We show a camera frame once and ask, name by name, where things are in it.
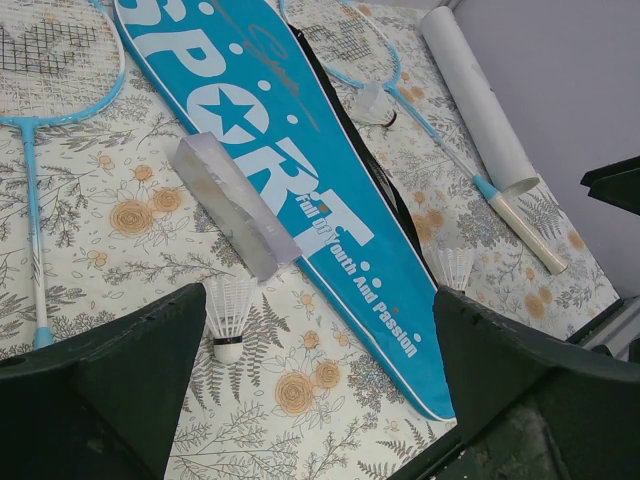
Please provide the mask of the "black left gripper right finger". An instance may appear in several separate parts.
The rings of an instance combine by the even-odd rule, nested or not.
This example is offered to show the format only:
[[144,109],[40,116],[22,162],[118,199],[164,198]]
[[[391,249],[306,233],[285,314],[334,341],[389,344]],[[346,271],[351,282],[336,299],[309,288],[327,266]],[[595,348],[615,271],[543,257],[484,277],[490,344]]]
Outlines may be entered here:
[[476,479],[636,479],[639,366],[558,340],[449,287],[434,318]]

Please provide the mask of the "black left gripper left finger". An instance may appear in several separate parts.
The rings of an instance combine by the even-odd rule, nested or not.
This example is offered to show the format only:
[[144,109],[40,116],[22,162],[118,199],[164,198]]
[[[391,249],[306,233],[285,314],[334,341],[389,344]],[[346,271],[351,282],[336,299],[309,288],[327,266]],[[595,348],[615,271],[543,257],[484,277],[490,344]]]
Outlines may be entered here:
[[161,479],[205,323],[188,284],[1,362],[4,479]]

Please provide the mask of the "white shuttlecock black base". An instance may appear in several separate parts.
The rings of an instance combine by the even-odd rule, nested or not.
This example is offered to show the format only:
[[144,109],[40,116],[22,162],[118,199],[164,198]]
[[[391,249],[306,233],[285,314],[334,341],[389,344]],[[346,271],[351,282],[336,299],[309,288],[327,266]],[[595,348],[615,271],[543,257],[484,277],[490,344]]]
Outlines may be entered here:
[[397,113],[389,103],[386,92],[377,83],[365,84],[356,93],[352,112],[358,122],[384,128],[391,128],[397,119]]

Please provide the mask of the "white shuttlecock tube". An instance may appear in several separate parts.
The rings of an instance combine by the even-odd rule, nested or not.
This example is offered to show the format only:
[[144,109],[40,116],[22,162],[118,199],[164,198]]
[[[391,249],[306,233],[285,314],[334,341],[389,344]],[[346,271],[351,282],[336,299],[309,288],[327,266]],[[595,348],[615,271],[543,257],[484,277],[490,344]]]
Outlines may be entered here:
[[493,185],[509,196],[533,189],[538,175],[453,11],[447,6],[431,10],[421,20],[420,32]]

